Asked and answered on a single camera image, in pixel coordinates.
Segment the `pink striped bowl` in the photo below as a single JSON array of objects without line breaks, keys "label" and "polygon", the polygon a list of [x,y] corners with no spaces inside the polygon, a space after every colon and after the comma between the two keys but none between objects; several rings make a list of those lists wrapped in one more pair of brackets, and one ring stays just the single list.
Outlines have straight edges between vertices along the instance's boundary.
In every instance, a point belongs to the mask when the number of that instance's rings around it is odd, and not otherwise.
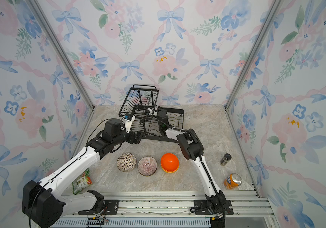
[{"label": "pink striped bowl", "polygon": [[150,156],[143,157],[138,162],[138,172],[142,176],[152,176],[157,170],[157,161]]}]

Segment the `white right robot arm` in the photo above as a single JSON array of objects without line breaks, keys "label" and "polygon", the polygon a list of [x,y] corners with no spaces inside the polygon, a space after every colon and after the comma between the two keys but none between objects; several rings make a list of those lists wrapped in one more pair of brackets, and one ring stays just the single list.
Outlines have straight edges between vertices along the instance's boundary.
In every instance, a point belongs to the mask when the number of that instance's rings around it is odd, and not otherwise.
[{"label": "white right robot arm", "polygon": [[228,202],[208,168],[204,156],[204,146],[201,140],[193,129],[178,129],[173,127],[169,123],[167,109],[158,108],[156,113],[160,133],[166,138],[177,142],[183,156],[194,165],[204,187],[208,210],[214,215],[214,219],[225,219],[229,214],[226,208]]}]

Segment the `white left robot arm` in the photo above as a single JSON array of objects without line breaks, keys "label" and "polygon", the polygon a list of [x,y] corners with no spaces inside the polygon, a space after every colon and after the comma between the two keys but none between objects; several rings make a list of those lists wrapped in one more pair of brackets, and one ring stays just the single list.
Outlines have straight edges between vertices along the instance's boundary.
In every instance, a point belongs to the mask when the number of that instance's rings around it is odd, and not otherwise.
[{"label": "white left robot arm", "polygon": [[89,190],[81,195],[63,196],[72,184],[90,166],[106,155],[117,151],[123,143],[139,144],[143,133],[131,130],[127,120],[111,118],[103,121],[105,128],[88,142],[67,163],[40,181],[30,180],[23,187],[22,212],[41,228],[51,227],[59,218],[78,211],[95,215],[105,212],[104,196]]}]

